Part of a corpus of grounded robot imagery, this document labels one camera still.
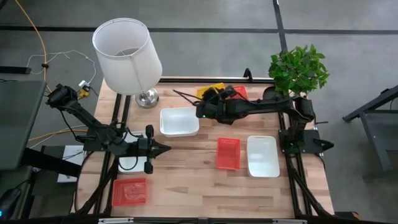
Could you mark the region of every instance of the red basket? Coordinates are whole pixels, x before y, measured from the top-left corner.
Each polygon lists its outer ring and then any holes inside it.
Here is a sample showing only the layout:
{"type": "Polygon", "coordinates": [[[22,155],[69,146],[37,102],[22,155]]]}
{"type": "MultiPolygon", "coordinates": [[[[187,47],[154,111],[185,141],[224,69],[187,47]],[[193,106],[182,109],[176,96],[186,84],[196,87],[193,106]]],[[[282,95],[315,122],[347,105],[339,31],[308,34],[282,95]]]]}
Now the red basket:
{"type": "Polygon", "coordinates": [[[147,179],[125,179],[113,182],[112,206],[142,205],[147,200],[147,179]]]}
{"type": "Polygon", "coordinates": [[[241,161],[241,141],[239,139],[218,138],[217,169],[239,169],[241,161]]]}
{"type": "MultiPolygon", "coordinates": [[[[238,93],[242,94],[242,96],[245,97],[246,99],[248,98],[248,94],[246,93],[246,89],[245,89],[244,85],[234,86],[234,89],[238,93]]],[[[239,94],[237,94],[236,96],[231,97],[231,99],[242,99],[242,97],[239,94]]]]}

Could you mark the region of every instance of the red plastic basket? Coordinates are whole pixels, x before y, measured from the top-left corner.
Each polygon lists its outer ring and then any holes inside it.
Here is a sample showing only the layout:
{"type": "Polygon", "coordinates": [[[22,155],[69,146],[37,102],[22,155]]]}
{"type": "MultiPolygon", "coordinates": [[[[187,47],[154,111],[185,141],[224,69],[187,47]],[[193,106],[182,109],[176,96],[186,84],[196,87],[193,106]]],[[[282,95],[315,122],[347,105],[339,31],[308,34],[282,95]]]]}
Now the red plastic basket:
{"type": "Polygon", "coordinates": [[[125,179],[113,182],[112,206],[142,205],[147,200],[147,179],[125,179]]]}
{"type": "MultiPolygon", "coordinates": [[[[242,96],[245,97],[246,99],[248,98],[248,94],[246,93],[246,88],[244,87],[244,85],[234,86],[234,89],[238,93],[242,94],[242,96]]],[[[231,97],[231,99],[242,99],[242,97],[239,94],[237,94],[236,96],[231,97]]]]}
{"type": "Polygon", "coordinates": [[[218,138],[217,169],[239,169],[241,161],[241,141],[239,139],[218,138]]]}

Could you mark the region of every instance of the gray floor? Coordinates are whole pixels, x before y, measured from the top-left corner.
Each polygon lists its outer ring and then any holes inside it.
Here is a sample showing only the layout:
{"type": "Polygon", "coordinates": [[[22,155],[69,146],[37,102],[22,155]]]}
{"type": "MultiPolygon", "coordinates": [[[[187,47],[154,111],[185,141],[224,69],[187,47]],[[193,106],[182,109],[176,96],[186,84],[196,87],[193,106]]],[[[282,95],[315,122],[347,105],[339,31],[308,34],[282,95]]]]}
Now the gray floor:
{"type": "MultiPolygon", "coordinates": [[[[286,29],[398,29],[398,2],[395,0],[279,0],[286,29]]],[[[277,28],[272,0],[21,0],[37,26],[98,26],[116,17],[139,19],[149,27],[178,28],[277,28]]],[[[0,12],[0,24],[29,25],[24,15],[9,1],[0,12]]],[[[96,60],[92,33],[41,32],[48,52],[78,50],[96,60]]],[[[270,55],[280,51],[278,34],[197,34],[152,33],[164,67],[164,75],[240,77],[246,67],[253,75],[266,77],[270,55]]],[[[331,76],[324,89],[310,95],[321,136],[335,143],[325,153],[326,174],[336,211],[356,211],[365,220],[396,223],[398,181],[365,183],[362,175],[379,169],[376,155],[368,144],[362,124],[346,124],[342,116],[374,98],[398,82],[398,35],[286,35],[290,49],[314,43],[326,55],[331,76]]],[[[42,49],[34,32],[0,31],[0,65],[24,66],[32,54],[42,49]]],[[[67,60],[58,56],[51,64],[49,85],[58,83],[77,88],[93,74],[92,64],[77,54],[67,60]]],[[[32,61],[40,70],[41,58],[32,61]]],[[[98,71],[92,86],[99,90],[98,71]]],[[[1,75],[1,78],[33,80],[42,75],[1,75]]],[[[96,96],[81,101],[94,112],[96,96]]],[[[79,122],[68,117],[71,125],[79,122]]],[[[40,107],[33,136],[65,128],[59,112],[40,107]]],[[[76,144],[70,134],[48,140],[46,145],[76,144]]],[[[69,203],[65,192],[52,202],[69,203]]],[[[61,214],[67,211],[36,215],[61,214]]]]}

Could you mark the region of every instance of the lamp base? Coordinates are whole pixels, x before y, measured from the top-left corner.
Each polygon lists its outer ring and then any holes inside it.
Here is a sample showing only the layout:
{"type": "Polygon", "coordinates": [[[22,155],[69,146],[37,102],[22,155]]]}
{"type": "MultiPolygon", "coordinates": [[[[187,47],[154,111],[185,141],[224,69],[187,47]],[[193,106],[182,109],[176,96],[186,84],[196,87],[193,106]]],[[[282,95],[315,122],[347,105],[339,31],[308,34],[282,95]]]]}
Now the lamp base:
{"type": "Polygon", "coordinates": [[[159,101],[159,95],[154,88],[151,88],[146,93],[136,95],[136,102],[141,108],[149,109],[156,106],[159,101]]]}

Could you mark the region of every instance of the white lampshade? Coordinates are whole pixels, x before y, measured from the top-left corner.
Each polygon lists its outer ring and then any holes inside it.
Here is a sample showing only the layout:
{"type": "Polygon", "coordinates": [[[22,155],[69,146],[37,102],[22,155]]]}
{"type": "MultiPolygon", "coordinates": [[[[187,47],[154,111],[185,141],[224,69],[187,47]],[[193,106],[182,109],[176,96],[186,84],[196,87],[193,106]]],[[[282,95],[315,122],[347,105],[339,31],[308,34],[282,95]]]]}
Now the white lampshade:
{"type": "Polygon", "coordinates": [[[94,32],[93,45],[106,84],[123,95],[142,94],[162,76],[148,28],[135,19],[113,19],[94,32]]]}

